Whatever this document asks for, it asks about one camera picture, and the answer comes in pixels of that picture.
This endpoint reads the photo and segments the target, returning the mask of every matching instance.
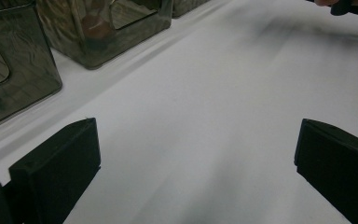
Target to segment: table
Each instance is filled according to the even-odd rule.
[[[8,166],[94,117],[102,169],[65,223],[349,223],[296,173],[303,118],[358,136],[358,16],[211,0],[0,125]]]

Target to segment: dark object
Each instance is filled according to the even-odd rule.
[[[0,121],[62,82],[32,0],[0,0]]]
[[[330,13],[333,16],[342,16],[351,11],[351,0],[339,0],[331,6]]]
[[[9,168],[0,214],[11,217],[0,223],[63,223],[100,164],[95,119],[64,127]]]
[[[295,155],[303,175],[351,223],[358,224],[358,138],[304,119]]]
[[[171,26],[172,0],[36,0],[50,45],[88,69]]]
[[[172,17],[178,18],[209,0],[173,0]]]

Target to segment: transparent plastic bin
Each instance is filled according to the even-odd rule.
[[[36,0],[50,45],[88,69],[171,26],[172,0]]]
[[[0,0],[0,121],[62,82],[31,0]]]
[[[173,0],[172,17],[178,18],[209,0]]]

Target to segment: white surface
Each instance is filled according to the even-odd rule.
[[[102,169],[65,223],[349,223],[296,173],[303,118],[358,136],[358,16],[212,0],[0,125],[7,168],[95,117]]]

